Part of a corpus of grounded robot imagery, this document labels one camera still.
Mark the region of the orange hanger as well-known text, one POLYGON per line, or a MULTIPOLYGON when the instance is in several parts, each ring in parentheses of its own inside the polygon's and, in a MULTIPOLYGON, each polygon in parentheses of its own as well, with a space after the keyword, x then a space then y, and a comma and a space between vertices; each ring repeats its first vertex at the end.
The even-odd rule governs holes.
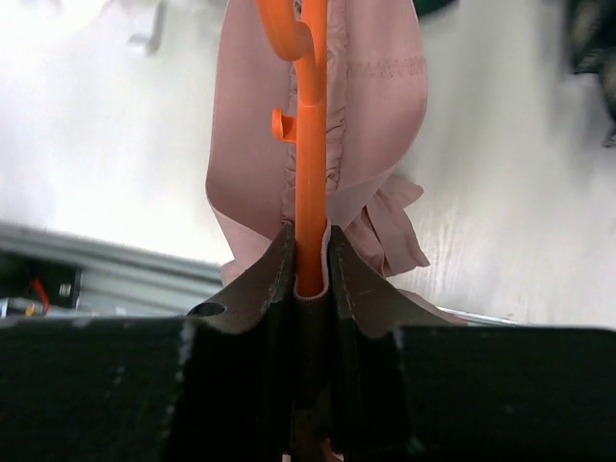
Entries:
POLYGON ((274 110, 271 130, 295 145, 296 293, 314 297, 324 290, 328 2, 304 1, 301 19, 291 1, 263 0, 256 6, 273 52, 295 66, 296 116, 274 110))

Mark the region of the navy white plaid skirt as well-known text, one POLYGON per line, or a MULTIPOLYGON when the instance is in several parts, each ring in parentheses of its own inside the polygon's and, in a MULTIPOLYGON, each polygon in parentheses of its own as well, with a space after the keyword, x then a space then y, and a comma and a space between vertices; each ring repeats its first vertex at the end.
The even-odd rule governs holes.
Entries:
POLYGON ((615 1, 570 1, 567 33, 574 73, 600 73, 615 53, 615 1))

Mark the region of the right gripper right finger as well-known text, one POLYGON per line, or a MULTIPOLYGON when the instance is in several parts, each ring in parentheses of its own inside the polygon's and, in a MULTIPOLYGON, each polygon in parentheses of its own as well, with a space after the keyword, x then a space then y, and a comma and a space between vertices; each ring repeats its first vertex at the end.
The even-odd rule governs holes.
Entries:
POLYGON ((394 331, 452 323, 365 263, 338 226, 327 255, 336 312, 331 445, 346 461, 406 461, 411 419, 394 331))

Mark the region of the dark green plaid skirt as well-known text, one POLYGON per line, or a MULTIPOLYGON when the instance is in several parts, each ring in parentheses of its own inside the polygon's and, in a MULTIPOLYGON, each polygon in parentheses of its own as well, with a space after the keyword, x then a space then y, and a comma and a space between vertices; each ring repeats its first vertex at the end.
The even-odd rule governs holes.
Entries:
POLYGON ((436 13, 441 13, 445 9, 455 6, 458 3, 458 0, 413 0, 418 18, 425 18, 436 13))

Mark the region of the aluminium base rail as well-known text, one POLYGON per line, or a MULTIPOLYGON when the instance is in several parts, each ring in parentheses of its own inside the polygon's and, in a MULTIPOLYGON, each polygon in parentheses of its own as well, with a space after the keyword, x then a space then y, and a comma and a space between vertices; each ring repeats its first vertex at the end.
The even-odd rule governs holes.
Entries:
POLYGON ((206 305, 218 269, 177 258, 1 227, 1 321, 162 318, 206 305))

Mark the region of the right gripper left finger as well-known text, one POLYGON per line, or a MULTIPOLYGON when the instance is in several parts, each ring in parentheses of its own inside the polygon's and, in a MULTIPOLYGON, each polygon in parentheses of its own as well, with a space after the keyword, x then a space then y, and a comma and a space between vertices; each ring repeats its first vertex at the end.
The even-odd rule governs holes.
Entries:
POLYGON ((295 238, 282 226, 251 267, 195 306, 166 461, 279 461, 293 394, 295 238))

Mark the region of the pink garment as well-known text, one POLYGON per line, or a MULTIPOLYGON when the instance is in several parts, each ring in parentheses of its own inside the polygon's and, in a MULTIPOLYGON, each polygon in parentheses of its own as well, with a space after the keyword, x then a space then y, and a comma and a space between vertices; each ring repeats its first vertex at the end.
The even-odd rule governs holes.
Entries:
MULTIPOLYGON (((296 116, 295 66, 273 52, 257 2, 228 3, 218 50, 206 193, 232 252, 223 269, 225 287, 264 255, 282 226, 290 224, 295 237, 295 145, 271 130, 274 110, 296 116)), ((324 290, 314 297, 298 295, 294 271, 293 394, 283 457, 295 461, 342 453, 331 445, 336 312, 327 250, 332 227, 340 227, 362 260, 388 282, 427 263, 405 213, 422 190, 394 174, 421 128, 426 106, 415 8, 409 1, 327 2, 324 290)), ((398 339, 449 334, 458 323, 399 291, 452 323, 395 329, 401 371, 398 339)), ((423 453, 409 416, 406 453, 423 453)))

